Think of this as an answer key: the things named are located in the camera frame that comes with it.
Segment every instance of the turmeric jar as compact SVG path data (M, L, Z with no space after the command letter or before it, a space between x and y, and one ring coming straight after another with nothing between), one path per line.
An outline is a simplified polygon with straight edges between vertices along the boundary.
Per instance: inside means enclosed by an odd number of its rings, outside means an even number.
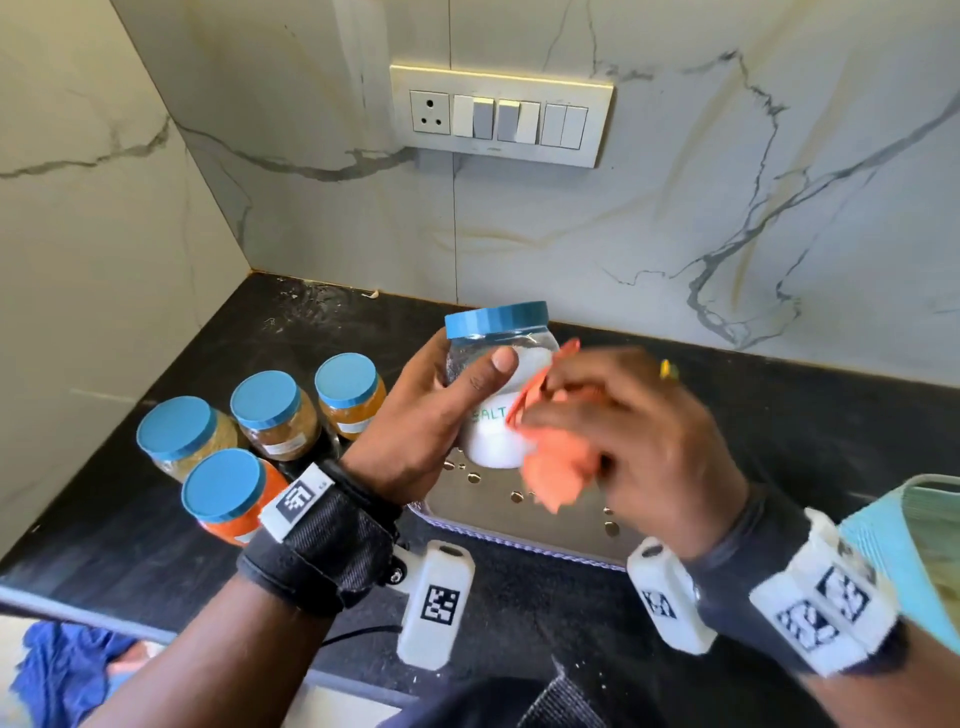
M387 388L366 356L341 353L327 359L313 377L320 408L348 440L360 437L387 397Z
M199 397L161 402L140 421L136 443L156 466L179 482L217 450L244 445L237 425Z
M265 457L296 460L317 442L317 410L286 372L248 376L233 390L230 411Z
M242 546L256 533L260 511L286 487L283 475L266 460L244 449L225 449L193 469L180 501L204 530Z

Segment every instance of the blue towel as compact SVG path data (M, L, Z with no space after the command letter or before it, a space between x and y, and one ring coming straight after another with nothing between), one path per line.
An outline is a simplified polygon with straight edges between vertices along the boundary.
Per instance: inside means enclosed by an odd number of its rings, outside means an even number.
M107 699L107 665L135 644L108 629L39 621L23 636L30 651L11 688L35 728L77 728Z

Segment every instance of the marble wall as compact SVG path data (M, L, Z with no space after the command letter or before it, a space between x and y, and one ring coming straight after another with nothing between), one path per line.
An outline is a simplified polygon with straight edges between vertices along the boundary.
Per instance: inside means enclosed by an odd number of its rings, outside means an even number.
M249 267L107 0L0 9L0 554Z
M114 0L252 265L960 384L955 0ZM616 84L596 169L401 149L388 65Z

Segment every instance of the black wrist strap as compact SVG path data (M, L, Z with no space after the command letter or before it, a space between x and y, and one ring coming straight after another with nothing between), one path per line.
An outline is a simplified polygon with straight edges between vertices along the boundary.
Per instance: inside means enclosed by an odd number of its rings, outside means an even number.
M311 466L264 508L237 569L303 611L333 617L385 578L400 512L336 463Z
M754 484L743 512L727 536L709 553L684 563L699 593L697 611L708 627L800 674L812 669L751 603L750 593L787 569L807 542L810 529L803 509L783 492ZM870 659L844 672L891 671L901 667L905 659L906 639L901 621Z

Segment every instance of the person's left hand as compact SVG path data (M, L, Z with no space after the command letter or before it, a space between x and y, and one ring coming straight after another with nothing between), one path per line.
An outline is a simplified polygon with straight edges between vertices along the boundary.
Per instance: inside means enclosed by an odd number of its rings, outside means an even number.
M426 496L440 477L461 422L516 369L516 352L500 347L444 387L449 348L441 328L403 367L373 422L340 461L348 473L397 505Z

